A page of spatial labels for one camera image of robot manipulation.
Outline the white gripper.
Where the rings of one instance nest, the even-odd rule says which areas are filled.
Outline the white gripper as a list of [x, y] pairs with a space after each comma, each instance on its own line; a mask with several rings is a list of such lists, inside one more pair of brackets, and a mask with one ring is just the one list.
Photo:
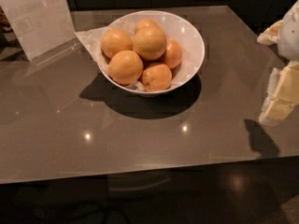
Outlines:
[[278, 43], [278, 54], [290, 60], [283, 69], [272, 70], [259, 117], [262, 125], [276, 126], [299, 105], [299, 0], [282, 21], [265, 29], [257, 42], [266, 46]]

